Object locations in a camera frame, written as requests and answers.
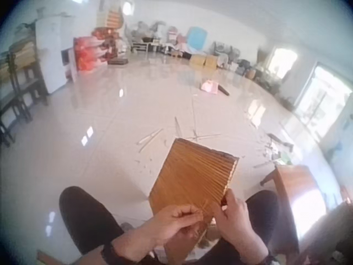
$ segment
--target wrist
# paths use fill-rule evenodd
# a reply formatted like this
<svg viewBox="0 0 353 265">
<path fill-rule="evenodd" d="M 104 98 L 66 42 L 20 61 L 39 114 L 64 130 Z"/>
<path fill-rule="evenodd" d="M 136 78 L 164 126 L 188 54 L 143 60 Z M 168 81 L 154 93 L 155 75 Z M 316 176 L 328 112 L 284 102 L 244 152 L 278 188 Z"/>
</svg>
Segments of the wrist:
<svg viewBox="0 0 353 265">
<path fill-rule="evenodd" d="M 141 226 L 112 241 L 115 252 L 131 261 L 139 262 L 156 246 L 147 227 Z"/>
<path fill-rule="evenodd" d="M 268 248 L 255 232 L 243 236 L 240 241 L 232 242 L 232 245 L 246 264 L 259 264 L 269 255 Z"/>
</svg>

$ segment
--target wooden table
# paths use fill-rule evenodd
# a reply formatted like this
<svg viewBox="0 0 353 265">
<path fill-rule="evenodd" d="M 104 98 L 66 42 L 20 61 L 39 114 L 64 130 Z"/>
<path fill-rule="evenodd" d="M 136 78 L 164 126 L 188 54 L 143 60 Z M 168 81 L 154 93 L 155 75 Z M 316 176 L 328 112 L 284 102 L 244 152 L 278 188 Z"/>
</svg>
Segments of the wooden table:
<svg viewBox="0 0 353 265">
<path fill-rule="evenodd" d="M 279 196 L 282 224 L 277 252 L 295 255 L 311 243 L 306 234 L 327 209 L 322 194 L 307 166 L 276 166 L 264 180 L 273 180 Z"/>
</svg>

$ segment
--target knee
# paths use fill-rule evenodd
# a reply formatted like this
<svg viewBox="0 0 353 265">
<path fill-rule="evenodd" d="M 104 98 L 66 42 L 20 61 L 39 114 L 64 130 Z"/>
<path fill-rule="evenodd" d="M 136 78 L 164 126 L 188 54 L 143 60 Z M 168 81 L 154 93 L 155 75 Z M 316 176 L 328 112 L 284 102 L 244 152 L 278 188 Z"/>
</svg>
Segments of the knee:
<svg viewBox="0 0 353 265">
<path fill-rule="evenodd" d="M 261 202 L 263 205 L 271 206 L 272 208 L 278 208 L 277 194 L 270 190 L 261 190 L 257 192 L 253 197 Z"/>
<path fill-rule="evenodd" d="M 67 204 L 68 202 L 72 202 L 74 198 L 77 197 L 78 194 L 81 194 L 84 190 L 77 186 L 71 186 L 65 188 L 59 197 L 59 206 L 60 208 Z"/>
</svg>

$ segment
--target pink object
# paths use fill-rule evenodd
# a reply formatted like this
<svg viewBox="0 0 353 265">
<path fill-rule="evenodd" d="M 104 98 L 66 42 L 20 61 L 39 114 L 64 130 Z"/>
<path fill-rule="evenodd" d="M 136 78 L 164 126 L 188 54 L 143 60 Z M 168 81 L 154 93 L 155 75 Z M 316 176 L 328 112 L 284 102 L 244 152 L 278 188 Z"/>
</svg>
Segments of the pink object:
<svg viewBox="0 0 353 265">
<path fill-rule="evenodd" d="M 207 80 L 205 83 L 202 84 L 201 90 L 209 92 L 211 94 L 217 94 L 218 83 L 212 80 Z"/>
<path fill-rule="evenodd" d="M 186 37 L 182 36 L 180 33 L 178 34 L 178 36 L 176 37 L 176 43 L 186 43 Z"/>
</svg>

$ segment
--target wristwatch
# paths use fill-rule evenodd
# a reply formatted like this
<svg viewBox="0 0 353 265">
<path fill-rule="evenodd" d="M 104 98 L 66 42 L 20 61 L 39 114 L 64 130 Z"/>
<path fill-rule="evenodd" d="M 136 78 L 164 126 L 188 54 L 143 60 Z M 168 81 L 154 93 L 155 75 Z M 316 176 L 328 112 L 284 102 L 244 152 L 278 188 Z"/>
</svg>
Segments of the wristwatch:
<svg viewBox="0 0 353 265">
<path fill-rule="evenodd" d="M 116 254 L 115 249 L 111 242 L 104 245 L 103 250 L 100 252 L 101 257 L 108 265 L 134 265 L 137 264 L 127 258 L 120 257 Z"/>
</svg>

